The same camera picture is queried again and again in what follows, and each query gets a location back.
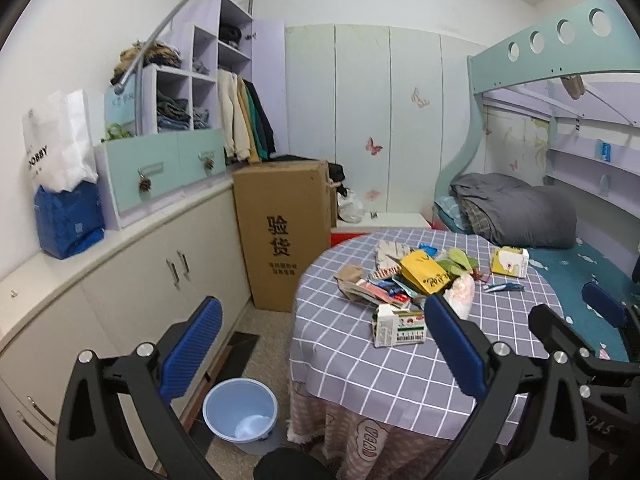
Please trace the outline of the light blue plastic bin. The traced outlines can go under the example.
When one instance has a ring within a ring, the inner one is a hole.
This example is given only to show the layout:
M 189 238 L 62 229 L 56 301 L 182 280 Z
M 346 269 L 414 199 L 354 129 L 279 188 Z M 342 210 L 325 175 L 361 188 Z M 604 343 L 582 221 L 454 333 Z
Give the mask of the light blue plastic bin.
M 266 440 L 276 426 L 279 405 L 262 382 L 232 378 L 213 386 L 206 394 L 202 415 L 208 429 L 232 444 Z

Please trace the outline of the pink clear plastic bag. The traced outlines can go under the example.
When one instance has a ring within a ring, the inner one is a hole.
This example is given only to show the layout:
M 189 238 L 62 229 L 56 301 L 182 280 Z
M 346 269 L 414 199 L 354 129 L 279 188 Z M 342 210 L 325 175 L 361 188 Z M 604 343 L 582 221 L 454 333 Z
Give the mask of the pink clear plastic bag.
M 451 287 L 444 292 L 444 298 L 459 318 L 467 320 L 471 313 L 474 294 L 474 278 L 465 273 L 452 282 Z

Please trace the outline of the white green medicine box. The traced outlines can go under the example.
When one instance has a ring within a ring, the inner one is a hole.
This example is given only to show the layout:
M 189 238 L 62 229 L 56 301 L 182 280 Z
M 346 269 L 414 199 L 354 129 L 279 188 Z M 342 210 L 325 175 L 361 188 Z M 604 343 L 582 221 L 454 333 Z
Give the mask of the white green medicine box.
M 427 336 L 422 311 L 399 309 L 390 304 L 378 306 L 372 315 L 371 328 L 375 348 L 422 344 Z

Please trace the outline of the blue wrapper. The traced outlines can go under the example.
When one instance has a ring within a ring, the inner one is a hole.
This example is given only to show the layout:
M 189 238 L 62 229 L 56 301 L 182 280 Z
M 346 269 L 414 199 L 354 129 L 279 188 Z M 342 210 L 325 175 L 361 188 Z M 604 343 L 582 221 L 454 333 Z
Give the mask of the blue wrapper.
M 493 294 L 494 292 L 522 292 L 525 289 L 523 284 L 520 283 L 498 283 L 487 284 L 483 287 L 483 292 L 486 294 Z

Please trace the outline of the yellow white tissue box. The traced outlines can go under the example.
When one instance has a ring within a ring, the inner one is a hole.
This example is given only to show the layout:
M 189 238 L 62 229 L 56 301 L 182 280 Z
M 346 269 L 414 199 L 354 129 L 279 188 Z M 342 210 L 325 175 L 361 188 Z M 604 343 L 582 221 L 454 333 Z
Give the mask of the yellow white tissue box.
M 528 272 L 529 253 L 524 248 L 500 247 L 491 257 L 490 270 L 493 274 L 525 278 Z

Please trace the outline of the cream low cabinet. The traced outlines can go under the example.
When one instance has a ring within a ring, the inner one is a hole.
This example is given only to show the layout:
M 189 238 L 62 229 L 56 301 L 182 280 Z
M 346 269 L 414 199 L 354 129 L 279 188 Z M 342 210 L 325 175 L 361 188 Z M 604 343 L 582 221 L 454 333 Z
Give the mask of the cream low cabinet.
M 107 232 L 78 256 L 36 255 L 2 281 L 1 411 L 46 478 L 78 354 L 121 356 L 157 342 L 208 296 L 221 302 L 222 326 L 171 403 L 180 418 L 250 299 L 231 179 Z

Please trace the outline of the grey checked tablecloth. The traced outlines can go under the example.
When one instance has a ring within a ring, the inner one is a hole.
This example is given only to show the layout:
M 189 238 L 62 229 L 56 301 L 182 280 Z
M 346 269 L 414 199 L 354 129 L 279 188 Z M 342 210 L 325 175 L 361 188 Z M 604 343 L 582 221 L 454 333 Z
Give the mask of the grey checked tablecloth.
M 342 479 L 422 479 L 473 411 L 432 338 L 376 348 L 374 307 L 350 301 L 334 278 L 346 264 L 373 271 L 381 240 L 464 250 L 488 269 L 494 251 L 476 235 L 387 230 L 358 236 L 321 254 L 300 279 L 288 352 L 288 440 L 323 441 Z

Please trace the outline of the yellow paper bag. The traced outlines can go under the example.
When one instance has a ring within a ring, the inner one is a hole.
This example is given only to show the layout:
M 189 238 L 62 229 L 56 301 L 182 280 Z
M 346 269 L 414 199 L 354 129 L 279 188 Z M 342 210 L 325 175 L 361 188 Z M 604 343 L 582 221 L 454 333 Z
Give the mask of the yellow paper bag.
M 402 277 L 424 295 L 437 294 L 451 283 L 449 274 L 422 249 L 410 252 L 399 264 Z

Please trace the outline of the blue plastic package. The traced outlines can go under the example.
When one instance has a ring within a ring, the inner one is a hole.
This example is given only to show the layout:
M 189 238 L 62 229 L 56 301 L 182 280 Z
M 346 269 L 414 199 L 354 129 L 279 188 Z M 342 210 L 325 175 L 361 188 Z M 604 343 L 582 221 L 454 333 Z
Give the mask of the blue plastic package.
M 72 192 L 40 186 L 34 197 L 40 248 L 58 260 L 81 254 L 104 239 L 105 221 L 96 184 L 82 181 Z

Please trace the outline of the beige crumpled paper bag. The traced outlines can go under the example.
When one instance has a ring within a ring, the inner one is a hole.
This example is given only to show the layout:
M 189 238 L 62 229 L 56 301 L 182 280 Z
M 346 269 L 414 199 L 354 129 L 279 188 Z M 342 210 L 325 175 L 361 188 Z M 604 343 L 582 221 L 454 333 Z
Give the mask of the beige crumpled paper bag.
M 334 278 L 337 282 L 337 288 L 350 301 L 364 298 L 362 290 L 358 286 L 362 280 L 362 266 L 347 263 L 334 274 Z

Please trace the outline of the mint drawer unit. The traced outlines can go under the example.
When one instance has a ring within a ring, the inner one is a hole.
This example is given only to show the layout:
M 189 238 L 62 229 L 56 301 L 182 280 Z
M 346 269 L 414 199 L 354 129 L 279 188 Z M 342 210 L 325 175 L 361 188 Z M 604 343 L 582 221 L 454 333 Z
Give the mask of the mint drawer unit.
M 104 142 L 94 150 L 107 229 L 119 231 L 228 177 L 219 129 Z

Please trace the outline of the red white low box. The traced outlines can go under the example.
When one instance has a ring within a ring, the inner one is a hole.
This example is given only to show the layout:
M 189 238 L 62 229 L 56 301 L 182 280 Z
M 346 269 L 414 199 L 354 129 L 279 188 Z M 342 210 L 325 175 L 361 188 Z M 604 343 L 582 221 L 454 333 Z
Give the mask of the red white low box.
M 394 212 L 367 211 L 358 223 L 337 220 L 336 226 L 331 230 L 330 246 L 334 247 L 354 237 L 378 231 L 393 229 L 430 230 L 431 228 L 430 222 L 418 212 L 395 214 Z

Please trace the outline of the tall brown cardboard box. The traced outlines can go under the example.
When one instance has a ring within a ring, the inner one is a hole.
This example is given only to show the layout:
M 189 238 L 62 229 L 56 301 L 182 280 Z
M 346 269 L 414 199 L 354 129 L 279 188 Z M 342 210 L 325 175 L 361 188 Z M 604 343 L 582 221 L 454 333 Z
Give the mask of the tall brown cardboard box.
M 330 248 L 326 162 L 265 162 L 233 174 L 233 195 L 254 306 L 288 312 L 300 278 Z

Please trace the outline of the hanging clothes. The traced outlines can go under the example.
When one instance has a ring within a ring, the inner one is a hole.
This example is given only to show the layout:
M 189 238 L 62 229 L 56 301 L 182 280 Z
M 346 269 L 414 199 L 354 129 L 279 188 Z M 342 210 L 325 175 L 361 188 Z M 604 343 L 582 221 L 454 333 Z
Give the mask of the hanging clothes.
M 217 70 L 218 114 L 228 159 L 257 164 L 276 152 L 274 132 L 250 81 Z

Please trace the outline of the teal bunk bed frame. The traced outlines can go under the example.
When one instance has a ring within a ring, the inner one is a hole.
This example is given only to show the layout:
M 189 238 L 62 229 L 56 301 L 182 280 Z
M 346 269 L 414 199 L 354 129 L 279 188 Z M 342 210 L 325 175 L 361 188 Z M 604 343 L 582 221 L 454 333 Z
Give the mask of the teal bunk bed frame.
M 470 56 L 466 68 L 469 130 L 460 151 L 440 170 L 436 197 L 448 191 L 480 147 L 484 93 L 554 77 L 638 73 L 639 33 L 618 6 L 605 0 L 589 0 Z

